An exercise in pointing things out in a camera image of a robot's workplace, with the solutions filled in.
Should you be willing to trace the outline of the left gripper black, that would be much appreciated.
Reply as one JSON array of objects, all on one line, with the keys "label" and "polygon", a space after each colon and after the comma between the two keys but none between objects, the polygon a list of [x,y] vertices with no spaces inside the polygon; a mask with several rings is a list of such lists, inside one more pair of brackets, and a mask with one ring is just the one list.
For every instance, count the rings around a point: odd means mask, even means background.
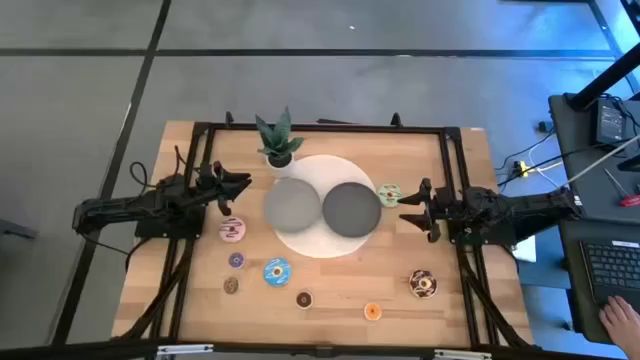
[{"label": "left gripper black", "polygon": [[230,172],[220,161],[215,161],[199,168],[196,186],[212,196],[224,216],[230,216],[232,211],[228,201],[234,201],[252,183],[250,178],[249,173]]}]

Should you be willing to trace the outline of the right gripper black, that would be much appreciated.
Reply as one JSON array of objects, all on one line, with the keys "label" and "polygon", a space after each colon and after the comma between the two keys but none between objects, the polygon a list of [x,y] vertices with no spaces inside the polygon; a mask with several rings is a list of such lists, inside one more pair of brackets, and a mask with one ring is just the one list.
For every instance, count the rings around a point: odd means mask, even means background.
[{"label": "right gripper black", "polygon": [[400,214],[399,217],[416,226],[422,232],[428,231],[427,238],[430,243],[435,243],[440,239],[442,231],[438,220],[444,220],[448,229],[449,242],[461,243],[463,237],[462,202],[456,200],[455,196],[446,187],[435,188],[432,198],[431,190],[430,179],[423,178],[416,193],[398,199],[397,202],[414,206],[428,203],[427,212],[422,214]]}]

